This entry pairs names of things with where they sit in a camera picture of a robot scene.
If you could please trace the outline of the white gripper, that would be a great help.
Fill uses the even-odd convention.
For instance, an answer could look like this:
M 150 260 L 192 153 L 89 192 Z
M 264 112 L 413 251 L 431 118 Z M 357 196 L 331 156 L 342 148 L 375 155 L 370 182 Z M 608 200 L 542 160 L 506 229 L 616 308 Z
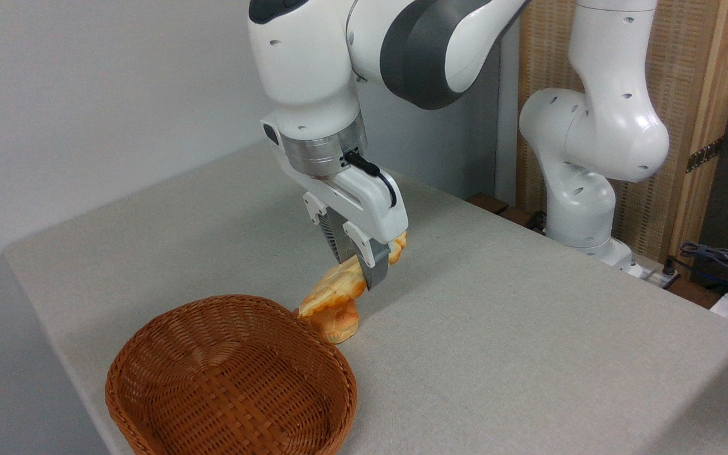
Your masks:
M 327 179 L 316 179 L 295 170 L 282 145 L 272 144 L 272 149 L 283 172 L 307 191 L 303 196 L 307 213 L 322 230 L 336 261 L 343 263 L 357 256 L 367 289 L 378 286 L 386 279 L 392 251 L 385 244 L 408 228 L 395 179 L 382 172 L 396 194 L 396 204 L 392 206 L 387 185 L 357 167 Z

